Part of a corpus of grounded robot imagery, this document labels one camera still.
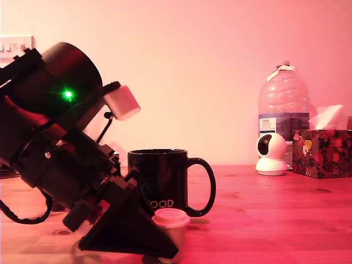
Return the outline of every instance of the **black triangular bracket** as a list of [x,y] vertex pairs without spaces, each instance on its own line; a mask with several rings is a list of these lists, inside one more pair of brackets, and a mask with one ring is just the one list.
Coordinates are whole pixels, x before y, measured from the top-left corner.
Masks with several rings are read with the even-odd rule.
[[172,259],[178,248],[142,208],[137,182],[131,179],[126,183],[120,177],[116,180],[101,194],[109,209],[80,240],[79,249]]

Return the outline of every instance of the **black mug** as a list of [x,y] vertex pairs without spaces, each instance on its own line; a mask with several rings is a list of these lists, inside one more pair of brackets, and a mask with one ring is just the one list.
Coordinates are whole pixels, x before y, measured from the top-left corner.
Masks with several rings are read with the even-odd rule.
[[[196,210],[188,206],[188,168],[202,165],[210,179],[210,197],[207,205]],[[216,182],[210,165],[201,158],[188,158],[186,150],[150,149],[128,152],[128,171],[137,169],[139,190],[148,198],[154,210],[177,208],[190,217],[208,213],[215,201]]]

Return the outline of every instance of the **wood grain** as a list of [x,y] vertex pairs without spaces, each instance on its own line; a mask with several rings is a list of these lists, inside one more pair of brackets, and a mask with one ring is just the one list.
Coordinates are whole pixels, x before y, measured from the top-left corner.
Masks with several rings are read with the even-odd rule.
[[[352,263],[352,179],[312,179],[288,172],[269,177],[254,166],[213,166],[213,209],[193,218],[182,263]],[[204,169],[189,170],[189,204],[209,195]],[[45,200],[20,178],[1,180],[1,199],[19,216],[45,211]],[[1,212],[1,263],[159,263],[157,258],[77,248],[82,234],[68,232],[66,212],[38,225],[13,223]]]

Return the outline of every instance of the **power socket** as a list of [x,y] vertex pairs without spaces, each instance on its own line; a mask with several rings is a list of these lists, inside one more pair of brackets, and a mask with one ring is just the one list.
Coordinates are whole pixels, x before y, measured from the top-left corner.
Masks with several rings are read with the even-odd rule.
[[26,48],[35,48],[33,36],[0,36],[0,66],[5,67],[13,57],[22,56]]

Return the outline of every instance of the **bottle cap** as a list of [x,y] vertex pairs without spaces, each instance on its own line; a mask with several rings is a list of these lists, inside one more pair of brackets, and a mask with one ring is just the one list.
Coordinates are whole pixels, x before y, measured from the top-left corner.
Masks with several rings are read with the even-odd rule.
[[176,208],[163,208],[155,211],[153,221],[162,228],[179,228],[187,225],[190,217]]
[[284,59],[284,60],[279,60],[276,63],[276,68],[279,68],[282,65],[290,65],[290,61],[288,59]]

